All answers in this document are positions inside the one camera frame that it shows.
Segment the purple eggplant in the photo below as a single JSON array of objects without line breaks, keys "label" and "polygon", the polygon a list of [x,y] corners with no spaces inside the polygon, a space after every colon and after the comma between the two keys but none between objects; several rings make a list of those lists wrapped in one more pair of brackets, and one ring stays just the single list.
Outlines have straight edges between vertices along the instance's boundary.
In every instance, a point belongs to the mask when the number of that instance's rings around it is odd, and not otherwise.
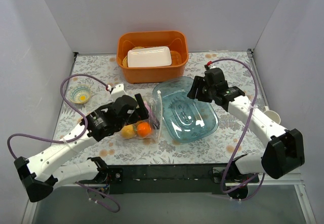
[{"label": "purple eggplant", "polygon": [[155,114],[152,110],[152,107],[149,105],[149,103],[147,101],[144,101],[144,105],[145,105],[146,109],[148,110],[149,120],[150,120],[151,125],[153,126],[154,130],[160,129],[160,122],[157,119],[157,117],[155,116]]}]

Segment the orange tangerine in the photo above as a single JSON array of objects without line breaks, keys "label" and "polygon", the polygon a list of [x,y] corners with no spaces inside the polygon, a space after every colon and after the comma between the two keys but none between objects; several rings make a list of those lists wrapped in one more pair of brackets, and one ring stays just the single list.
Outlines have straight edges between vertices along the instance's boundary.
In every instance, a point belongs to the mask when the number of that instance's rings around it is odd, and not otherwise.
[{"label": "orange tangerine", "polygon": [[148,122],[142,122],[137,125],[137,134],[139,137],[145,138],[152,132],[151,126]]}]

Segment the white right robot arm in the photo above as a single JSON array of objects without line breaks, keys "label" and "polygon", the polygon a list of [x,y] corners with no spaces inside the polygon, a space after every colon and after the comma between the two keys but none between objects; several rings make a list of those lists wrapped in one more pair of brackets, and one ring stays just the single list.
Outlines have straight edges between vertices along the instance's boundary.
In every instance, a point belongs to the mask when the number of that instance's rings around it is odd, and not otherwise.
[{"label": "white right robot arm", "polygon": [[215,102],[244,123],[263,143],[264,153],[232,160],[229,176],[233,181],[243,181],[248,174],[255,173],[279,179],[305,163],[302,133],[286,129],[254,108],[241,89],[228,86],[221,69],[212,68],[206,70],[203,77],[195,76],[187,96],[202,102]]}]

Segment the yellow lemon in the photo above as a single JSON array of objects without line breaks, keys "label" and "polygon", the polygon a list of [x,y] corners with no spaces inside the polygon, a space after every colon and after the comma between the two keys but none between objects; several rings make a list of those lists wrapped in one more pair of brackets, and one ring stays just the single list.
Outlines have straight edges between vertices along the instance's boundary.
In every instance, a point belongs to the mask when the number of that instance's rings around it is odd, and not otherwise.
[{"label": "yellow lemon", "polygon": [[124,126],[119,133],[123,139],[131,139],[136,136],[136,131],[133,125]]}]

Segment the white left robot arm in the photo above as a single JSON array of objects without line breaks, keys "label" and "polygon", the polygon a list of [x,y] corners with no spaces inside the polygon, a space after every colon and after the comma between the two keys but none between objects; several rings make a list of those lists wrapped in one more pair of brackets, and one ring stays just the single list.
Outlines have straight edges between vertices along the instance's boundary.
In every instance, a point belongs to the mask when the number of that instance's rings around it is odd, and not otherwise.
[{"label": "white left robot arm", "polygon": [[124,126],[148,118],[149,112],[140,94],[134,97],[123,95],[88,114],[58,144],[30,158],[18,157],[14,165],[29,200],[38,202],[54,189],[77,181],[104,183],[113,180],[113,172],[100,157],[90,157],[72,165],[66,165],[66,162]]}]

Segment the clear zip top bag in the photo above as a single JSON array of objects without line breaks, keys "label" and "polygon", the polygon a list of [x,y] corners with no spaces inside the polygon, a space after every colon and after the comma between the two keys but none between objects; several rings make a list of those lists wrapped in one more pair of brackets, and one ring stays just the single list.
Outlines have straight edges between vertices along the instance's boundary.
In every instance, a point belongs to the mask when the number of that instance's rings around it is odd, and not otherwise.
[{"label": "clear zip top bag", "polygon": [[119,135],[123,140],[133,138],[140,140],[152,139],[158,143],[163,119],[161,91],[154,92],[152,97],[145,97],[143,102],[148,112],[148,119],[124,126]]}]

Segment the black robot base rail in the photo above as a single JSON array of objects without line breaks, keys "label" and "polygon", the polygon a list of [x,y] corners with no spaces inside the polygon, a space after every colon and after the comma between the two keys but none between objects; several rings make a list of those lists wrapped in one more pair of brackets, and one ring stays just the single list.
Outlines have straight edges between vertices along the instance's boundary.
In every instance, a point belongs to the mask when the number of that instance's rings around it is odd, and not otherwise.
[{"label": "black robot base rail", "polygon": [[222,194],[225,163],[110,165],[103,182],[83,180],[92,186],[109,184],[111,194],[212,193]]}]

